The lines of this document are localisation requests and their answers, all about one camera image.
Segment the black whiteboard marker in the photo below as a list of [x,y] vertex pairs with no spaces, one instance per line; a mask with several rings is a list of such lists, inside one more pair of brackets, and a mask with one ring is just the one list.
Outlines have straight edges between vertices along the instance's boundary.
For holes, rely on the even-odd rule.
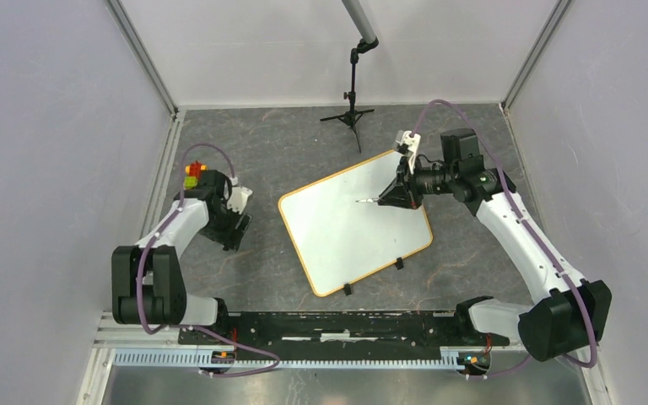
[[357,203],[378,203],[379,200],[380,199],[378,197],[370,197],[370,198],[358,199],[355,202],[357,202]]

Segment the yellow framed whiteboard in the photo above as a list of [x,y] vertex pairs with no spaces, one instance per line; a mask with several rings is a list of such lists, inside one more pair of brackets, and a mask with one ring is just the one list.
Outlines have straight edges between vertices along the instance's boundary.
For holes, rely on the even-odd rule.
[[313,293],[326,297],[431,245],[424,208],[355,202],[376,197],[394,178],[389,151],[280,197],[280,212]]

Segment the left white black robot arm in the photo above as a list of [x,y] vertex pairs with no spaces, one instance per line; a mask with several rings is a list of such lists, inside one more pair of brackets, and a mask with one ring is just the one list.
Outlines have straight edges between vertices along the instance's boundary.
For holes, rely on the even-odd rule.
[[200,235],[236,251],[248,230],[246,207],[251,189],[217,170],[188,175],[168,213],[133,245],[111,255],[112,315],[121,325],[141,325],[149,332],[163,325],[199,326],[210,343],[231,333],[222,299],[196,297],[186,290],[180,259]]

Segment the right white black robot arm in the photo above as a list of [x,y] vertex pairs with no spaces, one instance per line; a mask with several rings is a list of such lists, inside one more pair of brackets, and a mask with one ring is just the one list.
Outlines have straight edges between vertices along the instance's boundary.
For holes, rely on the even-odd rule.
[[472,129],[442,133],[442,159],[419,153],[420,140],[412,131],[397,134],[392,148],[401,158],[393,180],[374,203],[418,209],[428,195],[453,196],[499,242],[532,299],[529,306],[490,296],[463,301],[455,309],[456,338],[475,344],[491,333],[521,343],[540,362],[563,356],[580,367],[595,366],[610,288],[602,280],[588,280],[552,246],[508,175],[499,167],[486,167]]

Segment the colourful toy block car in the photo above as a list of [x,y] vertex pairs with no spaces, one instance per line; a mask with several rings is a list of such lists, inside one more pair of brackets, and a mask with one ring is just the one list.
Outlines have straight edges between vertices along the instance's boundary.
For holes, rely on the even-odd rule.
[[187,165],[184,169],[185,177],[183,180],[183,189],[192,190],[200,188],[202,183],[203,174],[208,171],[208,166],[195,160],[193,163]]

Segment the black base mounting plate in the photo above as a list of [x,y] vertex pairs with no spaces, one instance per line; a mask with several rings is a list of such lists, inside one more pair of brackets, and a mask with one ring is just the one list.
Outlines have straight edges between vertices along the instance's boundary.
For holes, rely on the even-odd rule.
[[487,336],[462,325],[453,312],[390,311],[242,311],[231,312],[213,331],[255,348],[236,350],[238,360],[283,361],[435,360],[440,348],[509,345],[500,335]]

